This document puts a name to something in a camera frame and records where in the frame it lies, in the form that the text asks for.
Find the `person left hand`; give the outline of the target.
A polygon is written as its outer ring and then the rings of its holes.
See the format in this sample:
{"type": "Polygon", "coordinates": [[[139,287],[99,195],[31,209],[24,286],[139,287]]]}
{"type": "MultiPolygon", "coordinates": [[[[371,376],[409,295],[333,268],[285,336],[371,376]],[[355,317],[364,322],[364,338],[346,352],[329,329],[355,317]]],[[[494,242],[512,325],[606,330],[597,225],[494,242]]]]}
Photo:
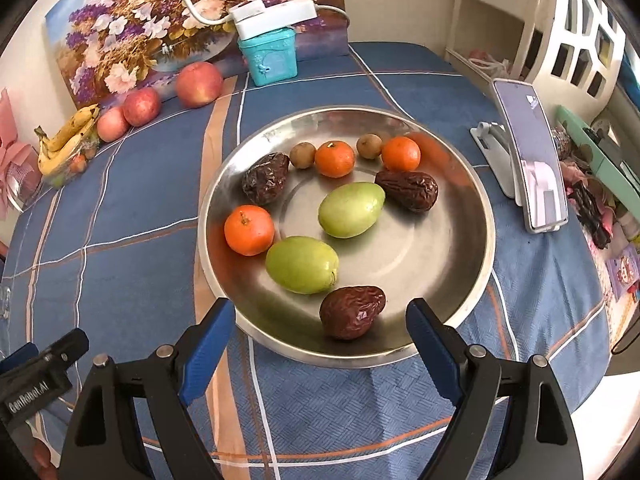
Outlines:
{"type": "Polygon", "coordinates": [[[51,452],[47,445],[39,439],[34,440],[34,459],[36,474],[40,480],[58,480],[58,470],[51,460],[51,452]]]}

